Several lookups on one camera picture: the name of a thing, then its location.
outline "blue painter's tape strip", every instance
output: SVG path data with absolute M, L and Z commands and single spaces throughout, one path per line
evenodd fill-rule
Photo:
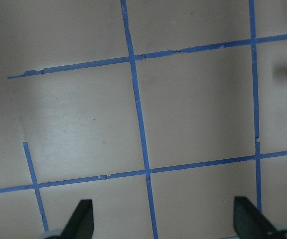
M 255 135 L 255 158 L 256 158 L 256 186 L 257 208 L 262 211 L 261 193 L 261 155 L 260 155 L 260 121 L 259 121 L 259 87 L 258 87 L 258 64 L 257 64 L 257 37 L 255 26 L 254 0 L 249 0 L 250 32 L 252 49 L 252 82 L 253 82 L 253 107 L 254 107 L 254 135 Z
M 210 45 L 188 47 L 188 48 L 181 49 L 181 50 L 168 50 L 168 51 L 152 52 L 152 53 L 147 53 L 143 55 L 136 55 L 136 60 L 143 60 L 146 58 L 164 57 L 164 56 L 170 56 L 170 55 L 174 55 L 178 53 L 209 51 L 209 50 L 215 50 L 215 49 L 220 49 L 220 48 L 228 48 L 228 47 L 243 46 L 243 45 L 250 45 L 250 44 L 251 44 L 250 39 L 240 40 L 240 41 L 229 41 L 229 42 L 216 43 L 216 44 L 210 44 Z
M 287 151 L 261 154 L 261 158 L 274 158 L 274 157 L 282 157 L 282 156 L 287 156 Z
M 78 63 L 78 64 L 66 65 L 66 66 L 55 66 L 55 67 L 44 68 L 41 71 L 36 71 L 36 70 L 25 71 L 24 74 L 22 74 L 22 75 L 8 76 L 7 78 L 8 79 L 14 79 L 14 78 L 19 78 L 19 77 L 43 75 L 43 74 L 48 74 L 48 73 L 78 70 L 78 69 L 84 69 L 84 68 L 90 68 L 90 67 L 96 67 L 96 66 L 112 65 L 112 64 L 118 64 L 118 63 L 124 63 L 124 62 L 129 62 L 129 57 L 120 57 L 120 58 L 113 58 L 113 59 L 108 59 L 108 60 Z
M 35 194 L 36 194 L 36 199 L 37 199 L 39 211 L 40 211 L 40 214 L 42 216 L 42 222 L 43 222 L 44 230 L 45 230 L 45 232 L 47 232 L 48 231 L 48 224 L 47 224 L 46 214 L 45 214 L 45 210 L 44 210 L 44 206 L 43 206 L 43 201 L 42 201 L 42 198 L 40 196 L 38 182 L 37 182 L 37 179 L 36 179 L 36 174 L 35 174 L 32 158 L 30 156 L 28 143 L 27 142 L 23 142 L 23 147 L 24 147 L 24 151 L 25 151 L 25 156 L 26 156 L 26 160 L 27 160 L 30 176 L 32 178 L 33 186 L 34 186 L 34 189 L 35 189 Z
M 215 165 L 220 165 L 220 164 L 244 162 L 244 161 L 249 161 L 249 160 L 254 160 L 254 159 L 255 159 L 254 155 L 238 157 L 238 158 L 220 159 L 220 160 L 214 160 L 214 161 L 208 161 L 208 162 L 190 163 L 190 164 L 176 165 L 176 166 L 163 167 L 163 168 L 153 168 L 151 172 L 160 173 L 160 172 L 168 172 L 168 171 L 175 171 L 175 170 L 182 170 L 182 169 L 189 169 L 189 168 L 200 168 L 200 167 L 215 166 Z
M 144 175 L 144 174 L 145 174 L 145 170 L 125 172 L 125 173 L 115 173 L 112 175 L 99 175 L 99 176 L 86 177 L 86 178 L 76 178 L 76 179 L 68 179 L 68 180 L 62 180 L 62 181 L 56 181 L 56 182 L 40 183 L 39 187 L 40 188 L 53 187 L 53 186 L 60 186 L 60 185 L 67 185 L 67 184 L 74 184 L 74 183 L 85 183 L 85 182 L 107 180 L 107 179 L 113 179 L 113 178 L 131 177 L 131 176 Z
M 21 190 L 27 190 L 27 189 L 33 189 L 33 185 L 23 185 L 23 186 L 16 186 L 16 187 L 9 187 L 9 188 L 1 188 L 0 193 L 9 193 L 9 192 L 15 192 L 15 191 L 21 191 Z
M 287 34 L 257 38 L 257 43 L 287 40 Z
M 127 42 L 127 47 L 128 47 L 128 53 L 130 57 L 130 67 L 132 71 L 133 89 L 134 89 L 134 95 L 135 95 L 138 124 L 139 124 L 140 137 L 141 137 L 142 150 L 143 150 L 143 161 L 144 161 L 143 163 L 144 163 L 144 169 L 146 171 L 146 178 L 147 178 L 147 193 L 148 193 L 148 200 L 149 200 L 153 238 L 158 239 L 157 224 L 156 224 L 154 203 L 153 203 L 153 196 L 152 196 L 152 187 L 151 187 L 151 182 L 150 182 L 150 167 L 149 167 L 148 151 L 147 151 L 147 144 L 146 144 L 145 131 L 144 131 L 143 111 L 142 111 L 142 106 L 140 102 L 140 92 L 139 92 L 139 85 L 138 85 L 138 79 L 137 79 L 136 58 L 134 54 L 132 37 L 130 34 L 130 29 L 129 29 L 128 10 L 127 10 L 127 5 L 126 5 L 126 0 L 120 0 L 120 4 L 122 8 L 125 36 L 126 36 L 126 42 Z

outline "vertical blue tape line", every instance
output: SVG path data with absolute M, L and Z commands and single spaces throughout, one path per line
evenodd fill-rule
M 258 86 L 258 63 L 257 63 L 257 36 L 255 27 L 254 0 L 249 0 L 251 50 L 252 50 L 252 81 L 253 81 L 253 107 L 254 107 L 254 135 L 255 135 L 255 161 L 257 183 L 257 207 L 262 211 L 261 193 L 261 156 L 260 156 L 260 121 L 259 121 L 259 86 Z
M 38 182 L 37 182 L 37 178 L 36 178 L 36 174 L 35 174 L 32 158 L 30 156 L 28 143 L 27 142 L 23 142 L 23 147 L 24 147 L 24 151 L 25 151 L 25 156 L 26 156 L 26 160 L 27 160 L 30 176 L 32 178 L 33 186 L 34 186 L 34 189 L 35 189 L 35 194 L 36 194 L 36 198 L 37 198 L 39 211 L 40 211 L 40 214 L 42 216 L 42 222 L 43 222 L 43 226 L 44 226 L 44 231 L 47 232 L 48 231 L 48 224 L 47 224 L 46 214 L 45 214 L 45 211 L 44 211 L 42 197 L 40 196 Z
M 123 14 L 126 42 L 128 46 L 130 66 L 131 66 L 131 71 L 132 71 L 133 89 L 134 89 L 134 95 L 135 95 L 140 137 L 141 137 L 141 142 L 142 142 L 143 161 L 144 161 L 143 163 L 144 163 L 144 169 L 146 172 L 146 185 L 147 185 L 147 193 L 148 193 L 148 200 L 149 200 L 152 232 L 153 232 L 153 238 L 158 239 L 157 224 L 156 224 L 155 212 L 154 212 L 152 186 L 151 186 L 151 180 L 150 180 L 148 151 L 147 151 L 147 144 L 146 144 L 146 138 L 145 138 L 145 132 L 144 132 L 143 111 L 142 111 L 142 106 L 140 102 L 139 85 L 138 85 L 138 79 L 137 79 L 136 58 L 134 54 L 132 37 L 130 35 L 130 30 L 129 30 L 129 20 L 128 20 L 126 0 L 120 0 L 120 4 L 121 4 L 122 14 Z

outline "floor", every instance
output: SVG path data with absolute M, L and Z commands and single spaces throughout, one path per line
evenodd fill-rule
M 287 225 L 287 0 L 0 0 L 0 239 Z

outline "grid square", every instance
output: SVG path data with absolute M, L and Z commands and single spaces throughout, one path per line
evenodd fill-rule
M 144 169 L 128 63 L 13 80 L 38 182 Z
M 47 187 L 40 192 L 50 230 L 64 228 L 78 202 L 92 199 L 93 239 L 153 237 L 145 176 Z
M 287 1 L 255 1 L 257 37 L 287 34 Z
M 261 161 L 262 212 L 272 224 L 287 226 L 287 156 Z
M 150 167 L 255 154 L 249 46 L 137 62 Z
M 160 239 L 234 236 L 234 196 L 256 203 L 255 161 L 151 175 Z
M 127 1 L 135 54 L 250 38 L 247 0 Z
M 287 40 L 259 44 L 261 152 L 287 150 Z
M 36 239 L 43 232 L 34 190 L 0 194 L 0 239 Z
M 0 0 L 0 72 L 128 55 L 118 0 Z
M 0 188 L 31 184 L 23 130 L 7 84 L 0 84 Z

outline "black object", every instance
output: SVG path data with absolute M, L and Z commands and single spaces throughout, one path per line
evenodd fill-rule
M 233 227 L 240 239 L 287 239 L 246 197 L 234 198 Z
M 94 233 L 94 213 L 91 199 L 81 200 L 58 237 L 47 239 L 91 239 Z

